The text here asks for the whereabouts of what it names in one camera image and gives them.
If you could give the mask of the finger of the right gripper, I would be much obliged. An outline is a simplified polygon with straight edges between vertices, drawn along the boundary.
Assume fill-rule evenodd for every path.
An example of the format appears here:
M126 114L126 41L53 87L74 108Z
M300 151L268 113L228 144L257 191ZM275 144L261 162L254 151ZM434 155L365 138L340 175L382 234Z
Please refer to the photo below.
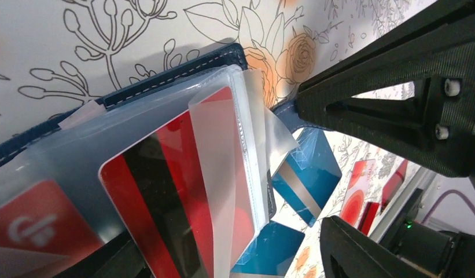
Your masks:
M301 119L447 177L475 168L475 1L436 1L304 82Z
M336 215L321 222L320 250L327 278L425 277Z

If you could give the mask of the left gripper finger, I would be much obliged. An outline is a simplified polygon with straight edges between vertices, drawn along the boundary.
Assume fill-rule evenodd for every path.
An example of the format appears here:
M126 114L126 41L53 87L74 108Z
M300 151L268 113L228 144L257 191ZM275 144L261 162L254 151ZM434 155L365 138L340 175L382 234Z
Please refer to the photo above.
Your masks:
M153 277L130 234L125 231L56 277Z

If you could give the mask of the dark blue card holder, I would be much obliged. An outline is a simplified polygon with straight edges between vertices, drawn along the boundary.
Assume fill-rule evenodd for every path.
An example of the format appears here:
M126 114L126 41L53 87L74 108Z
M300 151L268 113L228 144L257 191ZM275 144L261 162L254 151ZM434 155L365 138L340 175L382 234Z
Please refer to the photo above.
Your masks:
M214 52L210 52L193 60L191 62L184 63L177 66L175 69L171 69L162 74L157 74L145 81L139 82L136 85L130 85L125 89L121 89L117 92L109 94L105 97L95 100L97 104L104 105L105 108L120 109L126 108L127 105L132 104L131 101L148 100L148 96L162 96L159 93L161 90L171 85L176 85L176 82L183 81L183 78L196 77L196 74L203 74L205 71L216 69L217 67L224 65L237 65L242 69L247 68L247 63L244 61L244 50L242 46L237 43L221 47ZM310 122L306 122L299 118L297 105L294 100L287 101L276 108L273 113L276 115L283 124L293 133L294 131L302 127L318 127ZM9 139L5 143L0 145L0 170L5 170L3 166L6 162L11 161L14 157L17 157L18 153L23 152L27 144L34 141L45 138L48 135L53 134L56 131L60 131L57 124L71 116L76 110L71 110L64 114L60 114L51 120L47 120L15 137ZM155 121L149 120L148 116L142 116L141 120L128 120L128 123L121 122L121 134L126 139L135 139L135 135L142 135L142 131L148 131L149 127L155 127ZM108 224L116 224L114 228L121 228L121 224L115 223L116 217L114 217L114 207L108 205L107 195L103 193L104 199L101 201L95 201L94 197L81 197L81 190L87 187L81 187L81 189L74 189L73 200L81 201L77 202L77 205L93 204L95 209L107 209L107 212L101 213L99 216L94 217L92 220L109 220Z

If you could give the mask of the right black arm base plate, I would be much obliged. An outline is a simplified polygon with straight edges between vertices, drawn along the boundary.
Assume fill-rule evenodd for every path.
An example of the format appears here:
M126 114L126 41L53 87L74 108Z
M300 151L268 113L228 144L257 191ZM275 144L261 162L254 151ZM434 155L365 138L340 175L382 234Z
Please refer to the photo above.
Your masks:
M380 231L377 239L380 246L390 249L395 245L396 237L399 237L397 234L402 226L416 219L423 194L424 190L416 188L399 206L396 200L395 208L390 209L375 230L375 232Z

